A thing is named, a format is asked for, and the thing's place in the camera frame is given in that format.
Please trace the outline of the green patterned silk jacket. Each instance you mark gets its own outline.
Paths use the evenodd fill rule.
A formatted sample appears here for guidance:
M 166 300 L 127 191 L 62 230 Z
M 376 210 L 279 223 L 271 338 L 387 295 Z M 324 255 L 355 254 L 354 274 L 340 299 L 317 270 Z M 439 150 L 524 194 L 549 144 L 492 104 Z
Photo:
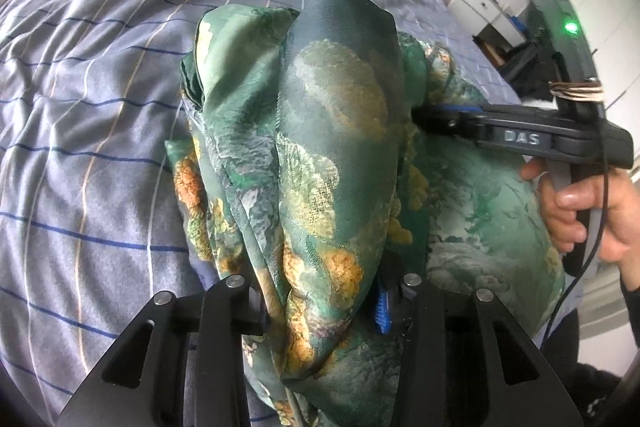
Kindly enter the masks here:
M 485 95 L 370 0 L 207 12 L 181 64 L 190 134 L 166 145 L 204 284 L 254 273 L 270 324 L 245 376 L 282 426 L 384 426 L 400 343 L 366 301 L 385 253 L 493 291 L 539 337 L 565 287 L 521 156 L 428 134 L 426 103 Z

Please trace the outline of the dark jacket on chair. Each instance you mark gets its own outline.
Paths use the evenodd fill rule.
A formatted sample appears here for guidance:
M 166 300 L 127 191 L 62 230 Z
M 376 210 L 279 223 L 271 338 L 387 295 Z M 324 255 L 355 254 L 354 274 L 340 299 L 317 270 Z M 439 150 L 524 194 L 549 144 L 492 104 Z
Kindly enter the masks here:
M 549 83 L 556 79 L 554 63 L 551 55 L 533 41 L 509 51 L 498 73 L 522 101 L 553 100 Z

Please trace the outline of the white desk with drawers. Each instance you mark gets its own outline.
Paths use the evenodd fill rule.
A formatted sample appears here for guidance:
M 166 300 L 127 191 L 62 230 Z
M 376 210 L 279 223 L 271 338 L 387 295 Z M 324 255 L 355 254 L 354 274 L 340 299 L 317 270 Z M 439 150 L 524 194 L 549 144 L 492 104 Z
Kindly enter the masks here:
M 491 28 L 511 48 L 525 42 L 511 17 L 503 11 L 496 0 L 442 0 L 449 12 L 472 37 L 479 37 Z

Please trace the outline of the blue plaid bed duvet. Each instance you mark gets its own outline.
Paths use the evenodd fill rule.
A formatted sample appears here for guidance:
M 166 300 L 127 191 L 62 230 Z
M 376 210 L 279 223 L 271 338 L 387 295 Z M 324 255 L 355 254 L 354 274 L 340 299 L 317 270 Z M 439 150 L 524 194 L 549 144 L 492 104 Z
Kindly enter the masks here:
M 157 291 L 198 293 L 165 142 L 179 65 L 219 5 L 9 0 L 1 10 L 1 362 L 47 425 Z M 442 43 L 489 101 L 516 96 L 442 0 L 372 0 Z

